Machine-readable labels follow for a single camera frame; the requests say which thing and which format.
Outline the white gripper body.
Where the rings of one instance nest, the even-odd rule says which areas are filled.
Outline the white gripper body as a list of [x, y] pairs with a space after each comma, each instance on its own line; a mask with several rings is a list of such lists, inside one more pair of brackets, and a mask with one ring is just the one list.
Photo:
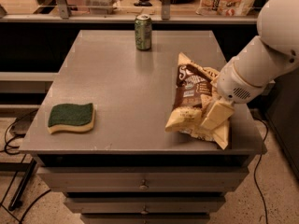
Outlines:
[[254, 63], [233, 57], [221, 69], [216, 84], [221, 97], [237, 104], [246, 104], [263, 92], [267, 78]]

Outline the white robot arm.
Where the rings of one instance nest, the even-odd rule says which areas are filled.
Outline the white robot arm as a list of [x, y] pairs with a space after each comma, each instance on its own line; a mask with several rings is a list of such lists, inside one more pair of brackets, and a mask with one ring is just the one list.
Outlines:
[[233, 115], [235, 104], [250, 102], [270, 81], [298, 67], [299, 0], [268, 0], [257, 32], [214, 81], [220, 99], [205, 114], [203, 128], [215, 129]]

